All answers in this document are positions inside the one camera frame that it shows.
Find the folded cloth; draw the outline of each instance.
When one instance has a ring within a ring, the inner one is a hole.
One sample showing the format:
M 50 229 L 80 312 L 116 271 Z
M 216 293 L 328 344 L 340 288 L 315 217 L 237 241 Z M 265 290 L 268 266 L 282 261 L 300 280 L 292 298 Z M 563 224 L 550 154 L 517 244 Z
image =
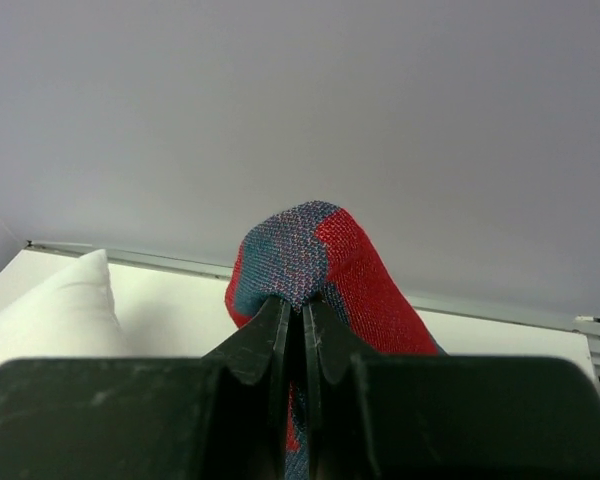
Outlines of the folded cloth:
M 347 211 L 304 203 L 252 229 L 238 252 L 225 295 L 245 325 L 271 295 L 300 310 L 316 294 L 356 335 L 383 353 L 442 353 L 393 283 L 371 241 Z M 292 386 L 285 478 L 308 479 L 304 395 Z

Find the multicolored cloth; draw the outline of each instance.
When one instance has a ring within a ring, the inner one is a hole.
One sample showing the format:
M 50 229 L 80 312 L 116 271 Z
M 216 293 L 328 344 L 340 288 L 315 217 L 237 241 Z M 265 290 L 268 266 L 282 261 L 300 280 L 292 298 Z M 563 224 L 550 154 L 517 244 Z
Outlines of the multicolored cloth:
M 271 295 L 300 310 L 317 293 L 353 332 L 383 353 L 441 353 L 349 213 L 308 202 L 251 230 L 240 246 L 225 303 L 238 327 Z M 285 477 L 308 478 L 304 396 L 292 388 Z

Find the cloth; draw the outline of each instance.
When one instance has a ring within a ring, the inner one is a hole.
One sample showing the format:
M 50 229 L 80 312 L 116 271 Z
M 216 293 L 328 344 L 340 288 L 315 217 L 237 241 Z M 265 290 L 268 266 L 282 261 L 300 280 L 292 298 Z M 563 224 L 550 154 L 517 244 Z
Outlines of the cloth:
M 313 201 L 253 228 L 243 240 L 225 295 L 245 325 L 271 295 L 300 310 L 320 293 L 338 318 L 383 353 L 441 353 L 393 283 L 364 230 L 346 210 Z M 308 479 L 304 395 L 292 386 L 285 478 Z

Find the white pillow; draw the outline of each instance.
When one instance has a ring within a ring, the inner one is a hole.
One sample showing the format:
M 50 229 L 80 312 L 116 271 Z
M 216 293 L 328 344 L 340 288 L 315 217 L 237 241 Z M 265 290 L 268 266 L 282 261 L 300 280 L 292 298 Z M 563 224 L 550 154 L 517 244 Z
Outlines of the white pillow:
M 0 312 L 0 365 L 20 357 L 128 354 L 104 250 L 84 255 Z

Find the metal frame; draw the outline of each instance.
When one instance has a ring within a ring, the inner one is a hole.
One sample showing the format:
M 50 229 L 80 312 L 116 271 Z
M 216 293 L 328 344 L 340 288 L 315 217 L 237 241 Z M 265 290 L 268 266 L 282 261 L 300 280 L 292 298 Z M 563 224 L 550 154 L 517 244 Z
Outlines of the metal frame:
M 99 248 L 87 244 L 67 244 L 55 242 L 29 241 L 26 249 L 77 257 Z M 129 265 L 156 270 L 184 273 L 215 279 L 229 280 L 233 269 L 219 265 L 209 265 L 190 260 L 182 260 L 166 256 L 156 256 L 107 248 L 109 261 L 120 265 Z M 446 313 L 456 316 L 478 318 L 503 323 L 526 325 L 550 330 L 575 332 L 585 335 L 589 343 L 591 363 L 593 365 L 600 393 L 600 323 L 594 318 L 569 317 L 530 309 L 508 307 L 503 305 L 467 302 L 448 297 L 429 297 L 408 294 L 411 305 L 423 311 Z

